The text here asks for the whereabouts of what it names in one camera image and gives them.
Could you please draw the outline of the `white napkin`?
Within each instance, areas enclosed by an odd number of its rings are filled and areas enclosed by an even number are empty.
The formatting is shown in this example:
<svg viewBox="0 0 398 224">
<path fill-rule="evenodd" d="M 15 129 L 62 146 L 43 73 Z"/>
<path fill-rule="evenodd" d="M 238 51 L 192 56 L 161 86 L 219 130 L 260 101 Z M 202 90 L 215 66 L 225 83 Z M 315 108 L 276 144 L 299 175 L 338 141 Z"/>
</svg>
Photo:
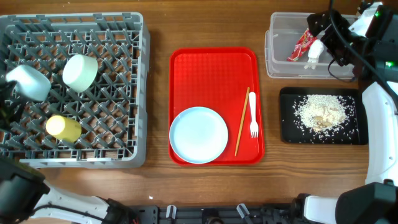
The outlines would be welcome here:
<svg viewBox="0 0 398 224">
<path fill-rule="evenodd" d="M 317 66 L 317 63 L 319 61 L 320 55 L 322 54 L 324 50 L 324 44 L 321 40 L 316 40 L 314 43 L 311 45 L 310 50 L 308 51 L 308 61 L 307 64 L 304 66 L 304 69 L 315 69 Z"/>
</svg>

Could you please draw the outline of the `small light green saucer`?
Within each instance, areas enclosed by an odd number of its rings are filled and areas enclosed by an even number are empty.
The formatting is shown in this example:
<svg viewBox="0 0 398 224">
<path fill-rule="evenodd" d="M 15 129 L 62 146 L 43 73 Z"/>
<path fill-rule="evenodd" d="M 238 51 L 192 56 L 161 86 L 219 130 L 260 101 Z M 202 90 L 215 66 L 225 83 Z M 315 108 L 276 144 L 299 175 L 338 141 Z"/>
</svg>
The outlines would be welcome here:
<svg viewBox="0 0 398 224">
<path fill-rule="evenodd" d="M 19 65 L 6 75 L 7 82 L 17 82 L 15 89 L 32 101 L 45 101 L 51 89 L 48 78 L 28 65 Z"/>
</svg>

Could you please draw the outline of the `red sauce packet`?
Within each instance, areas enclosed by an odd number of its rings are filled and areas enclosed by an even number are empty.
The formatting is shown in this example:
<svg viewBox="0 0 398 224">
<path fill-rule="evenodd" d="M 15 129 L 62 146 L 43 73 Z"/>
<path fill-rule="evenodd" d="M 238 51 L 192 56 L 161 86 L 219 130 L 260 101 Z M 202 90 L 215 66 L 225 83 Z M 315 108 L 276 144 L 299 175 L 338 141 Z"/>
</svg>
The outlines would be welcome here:
<svg viewBox="0 0 398 224">
<path fill-rule="evenodd" d="M 310 47 L 316 40 L 317 38 L 314 37 L 309 28 L 307 28 L 301 38 L 299 38 L 299 40 L 295 44 L 294 50 L 292 54 L 287 58 L 287 61 L 297 61 L 305 52 L 310 49 Z"/>
</svg>

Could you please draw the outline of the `yellow plastic cup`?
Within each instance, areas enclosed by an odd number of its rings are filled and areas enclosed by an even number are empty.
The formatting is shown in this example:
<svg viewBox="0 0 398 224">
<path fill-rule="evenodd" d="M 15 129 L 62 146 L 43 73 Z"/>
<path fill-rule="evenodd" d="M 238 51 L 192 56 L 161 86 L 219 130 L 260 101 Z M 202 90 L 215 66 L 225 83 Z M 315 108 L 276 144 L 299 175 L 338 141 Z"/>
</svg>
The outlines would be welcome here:
<svg viewBox="0 0 398 224">
<path fill-rule="evenodd" d="M 45 128 L 51 136 L 68 142 L 75 142 L 81 135 L 78 121 L 60 115 L 50 117 Z"/>
</svg>

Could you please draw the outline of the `pile of rice waste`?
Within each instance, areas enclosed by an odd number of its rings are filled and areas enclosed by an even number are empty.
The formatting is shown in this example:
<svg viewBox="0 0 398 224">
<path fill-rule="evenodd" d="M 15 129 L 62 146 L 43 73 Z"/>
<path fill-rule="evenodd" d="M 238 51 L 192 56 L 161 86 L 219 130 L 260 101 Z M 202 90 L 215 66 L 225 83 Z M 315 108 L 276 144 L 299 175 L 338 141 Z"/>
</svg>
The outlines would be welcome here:
<svg viewBox="0 0 398 224">
<path fill-rule="evenodd" d="M 294 100 L 294 125 L 309 142 L 336 143 L 338 136 L 352 140 L 358 130 L 354 123 L 355 102 L 351 96 L 300 95 Z"/>
</svg>

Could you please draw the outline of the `light green bowl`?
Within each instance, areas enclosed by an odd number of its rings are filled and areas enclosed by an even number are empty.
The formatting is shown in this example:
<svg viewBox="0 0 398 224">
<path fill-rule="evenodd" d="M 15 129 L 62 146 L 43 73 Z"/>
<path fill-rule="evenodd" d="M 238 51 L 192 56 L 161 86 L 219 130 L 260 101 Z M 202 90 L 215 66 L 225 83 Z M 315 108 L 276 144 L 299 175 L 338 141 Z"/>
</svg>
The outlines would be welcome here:
<svg viewBox="0 0 398 224">
<path fill-rule="evenodd" d="M 63 82 L 73 91 L 81 93 L 87 90 L 96 78 L 98 62 L 86 55 L 74 55 L 63 69 Z"/>
</svg>

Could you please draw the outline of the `large light blue plate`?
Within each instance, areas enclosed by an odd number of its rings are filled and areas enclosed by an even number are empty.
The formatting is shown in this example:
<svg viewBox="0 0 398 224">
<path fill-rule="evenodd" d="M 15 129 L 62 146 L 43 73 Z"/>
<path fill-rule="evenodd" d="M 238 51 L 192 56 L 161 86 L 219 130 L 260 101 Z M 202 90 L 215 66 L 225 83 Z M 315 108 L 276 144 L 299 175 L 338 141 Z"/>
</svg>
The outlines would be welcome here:
<svg viewBox="0 0 398 224">
<path fill-rule="evenodd" d="M 206 164 L 217 159 L 226 149 L 228 139 L 224 119 L 202 106 L 183 110 L 169 129 L 172 151 L 190 164 Z"/>
</svg>

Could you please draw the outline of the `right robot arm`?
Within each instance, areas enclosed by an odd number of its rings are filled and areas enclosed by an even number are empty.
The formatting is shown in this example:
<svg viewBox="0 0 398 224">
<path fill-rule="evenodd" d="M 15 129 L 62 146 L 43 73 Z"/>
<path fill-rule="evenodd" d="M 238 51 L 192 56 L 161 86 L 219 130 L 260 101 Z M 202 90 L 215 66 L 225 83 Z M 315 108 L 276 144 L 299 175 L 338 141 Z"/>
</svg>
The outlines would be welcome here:
<svg viewBox="0 0 398 224">
<path fill-rule="evenodd" d="M 300 194 L 289 209 L 290 223 L 397 223 L 397 11 L 362 1 L 350 24 L 333 5 L 307 18 L 313 36 L 341 66 L 370 84 L 362 92 L 368 121 L 366 183 L 337 198 Z"/>
</svg>

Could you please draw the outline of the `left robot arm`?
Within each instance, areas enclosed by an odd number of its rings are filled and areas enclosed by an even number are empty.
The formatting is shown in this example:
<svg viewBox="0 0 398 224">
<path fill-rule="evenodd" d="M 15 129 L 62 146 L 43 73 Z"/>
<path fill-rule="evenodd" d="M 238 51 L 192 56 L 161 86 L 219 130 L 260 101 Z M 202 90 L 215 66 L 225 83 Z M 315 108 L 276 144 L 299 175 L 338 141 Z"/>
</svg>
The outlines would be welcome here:
<svg viewBox="0 0 398 224">
<path fill-rule="evenodd" d="M 46 78 L 7 78 L 1 84 L 1 101 L 17 88 L 23 98 L 19 109 L 1 105 L 1 130 L 10 131 L 29 100 L 46 99 L 51 84 Z M 75 223 L 139 223 L 129 207 L 112 199 L 77 195 L 49 185 L 38 170 L 1 157 L 1 223 L 54 217 Z"/>
</svg>

